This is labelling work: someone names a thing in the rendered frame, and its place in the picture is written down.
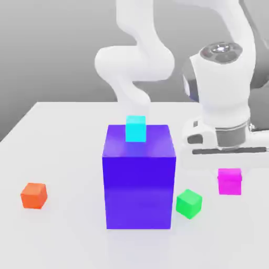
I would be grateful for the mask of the small cyan cube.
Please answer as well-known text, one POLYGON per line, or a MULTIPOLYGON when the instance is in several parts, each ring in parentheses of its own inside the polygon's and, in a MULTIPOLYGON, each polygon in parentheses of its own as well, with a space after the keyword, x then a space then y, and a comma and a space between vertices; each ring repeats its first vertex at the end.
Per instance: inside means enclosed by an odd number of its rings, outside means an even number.
POLYGON ((146 117, 126 117, 126 142, 146 142, 146 117))

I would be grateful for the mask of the small orange cube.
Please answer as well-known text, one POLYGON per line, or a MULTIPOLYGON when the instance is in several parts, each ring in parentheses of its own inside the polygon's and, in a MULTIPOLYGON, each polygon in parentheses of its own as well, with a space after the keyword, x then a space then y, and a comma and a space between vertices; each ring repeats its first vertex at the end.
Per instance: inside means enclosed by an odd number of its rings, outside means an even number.
POLYGON ((20 194, 23 207, 41 209, 47 200, 47 189, 43 183, 28 183, 20 194))

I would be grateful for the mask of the small magenta cube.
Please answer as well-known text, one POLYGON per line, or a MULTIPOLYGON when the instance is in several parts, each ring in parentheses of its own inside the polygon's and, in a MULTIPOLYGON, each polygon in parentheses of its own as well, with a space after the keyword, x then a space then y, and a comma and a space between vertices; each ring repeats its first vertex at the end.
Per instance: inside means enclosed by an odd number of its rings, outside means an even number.
POLYGON ((218 169, 218 185, 220 195, 241 195, 241 184, 241 169, 218 169))

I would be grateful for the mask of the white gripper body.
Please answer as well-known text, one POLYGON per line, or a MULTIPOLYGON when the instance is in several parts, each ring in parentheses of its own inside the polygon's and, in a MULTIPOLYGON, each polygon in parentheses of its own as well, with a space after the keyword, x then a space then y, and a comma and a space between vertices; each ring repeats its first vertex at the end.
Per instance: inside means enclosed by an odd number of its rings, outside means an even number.
POLYGON ((188 170, 269 168, 269 147, 233 150, 198 149, 182 146, 182 167, 188 170))

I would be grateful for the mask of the large purple box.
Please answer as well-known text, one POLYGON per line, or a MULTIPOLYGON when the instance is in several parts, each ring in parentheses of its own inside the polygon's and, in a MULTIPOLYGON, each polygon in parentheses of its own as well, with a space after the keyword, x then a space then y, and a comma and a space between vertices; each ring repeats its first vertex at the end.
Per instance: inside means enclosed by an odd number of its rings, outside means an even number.
POLYGON ((109 125, 102 154, 106 227, 169 229, 176 155, 167 125, 148 125, 146 142, 126 142, 109 125))

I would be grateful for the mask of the small green cube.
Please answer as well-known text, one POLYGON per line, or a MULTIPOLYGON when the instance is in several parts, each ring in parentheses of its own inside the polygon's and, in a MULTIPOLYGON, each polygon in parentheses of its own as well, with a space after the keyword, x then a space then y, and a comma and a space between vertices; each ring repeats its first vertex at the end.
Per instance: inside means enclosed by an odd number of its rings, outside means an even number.
POLYGON ((185 216, 187 219, 192 219, 202 208, 202 197, 190 189, 186 189, 177 196, 175 210, 185 216))

